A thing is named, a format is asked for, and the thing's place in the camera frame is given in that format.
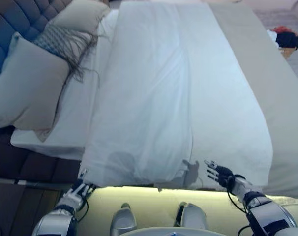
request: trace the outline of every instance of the tufted headboard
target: tufted headboard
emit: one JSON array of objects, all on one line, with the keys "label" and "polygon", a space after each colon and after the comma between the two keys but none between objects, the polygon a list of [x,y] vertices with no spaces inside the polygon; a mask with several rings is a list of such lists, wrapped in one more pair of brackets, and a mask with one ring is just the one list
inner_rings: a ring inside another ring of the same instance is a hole
[{"label": "tufted headboard", "polygon": [[0,72],[12,34],[19,32],[25,39],[34,40],[71,1],[0,0]]}]

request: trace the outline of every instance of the patterned pillow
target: patterned pillow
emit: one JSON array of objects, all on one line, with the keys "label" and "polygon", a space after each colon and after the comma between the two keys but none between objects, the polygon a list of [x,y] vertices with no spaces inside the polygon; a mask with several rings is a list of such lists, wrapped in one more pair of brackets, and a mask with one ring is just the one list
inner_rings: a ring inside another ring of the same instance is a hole
[{"label": "patterned pillow", "polygon": [[75,79],[82,81],[84,68],[80,62],[89,49],[97,44],[97,36],[49,23],[33,43],[67,61],[69,75],[74,74]]}]

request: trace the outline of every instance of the pillow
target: pillow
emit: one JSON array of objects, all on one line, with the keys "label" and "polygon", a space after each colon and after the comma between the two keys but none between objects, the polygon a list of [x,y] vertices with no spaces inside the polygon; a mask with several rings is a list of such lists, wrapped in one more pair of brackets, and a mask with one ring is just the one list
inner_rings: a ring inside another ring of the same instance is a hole
[{"label": "pillow", "polygon": [[52,128],[69,67],[66,61],[12,36],[10,52],[0,74],[0,128]]},{"label": "pillow", "polygon": [[101,18],[109,11],[109,7],[102,2],[77,0],[60,12],[52,23],[56,26],[96,34]]},{"label": "pillow", "polygon": [[67,61],[69,74],[75,74],[75,79],[81,81],[84,68],[80,67],[80,62],[89,49],[97,44],[97,37],[48,24],[33,43]]}]

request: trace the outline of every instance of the white duvet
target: white duvet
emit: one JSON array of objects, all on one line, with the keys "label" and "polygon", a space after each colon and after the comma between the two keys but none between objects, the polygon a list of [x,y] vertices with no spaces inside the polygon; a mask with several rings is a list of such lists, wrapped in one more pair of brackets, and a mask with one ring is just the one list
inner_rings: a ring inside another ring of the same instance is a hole
[{"label": "white duvet", "polygon": [[210,159],[267,184],[265,118],[208,5],[123,2],[104,78],[86,181],[212,188]]}]

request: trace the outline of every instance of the floor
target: floor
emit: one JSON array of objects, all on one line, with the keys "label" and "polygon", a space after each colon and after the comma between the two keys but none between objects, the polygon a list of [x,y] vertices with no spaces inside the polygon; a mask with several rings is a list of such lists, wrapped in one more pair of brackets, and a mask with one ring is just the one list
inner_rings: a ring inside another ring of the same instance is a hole
[{"label": "floor", "polygon": [[[243,1],[255,11],[266,28],[284,24],[298,33],[298,5],[292,8],[295,0]],[[120,0],[112,1],[110,6],[119,8],[120,3]],[[298,50],[290,57],[288,63],[298,77]],[[273,199],[285,206],[298,224],[298,200],[284,197]],[[139,228],[172,226],[178,205],[182,201],[194,203],[205,211],[211,231],[235,236],[241,227],[248,224],[243,213],[229,202],[226,193],[187,190],[158,192],[154,188],[110,187],[97,190],[89,199],[89,212],[79,224],[78,235],[109,235],[112,217],[124,202],[131,205]],[[251,236],[252,232],[247,229],[242,235]]]}]

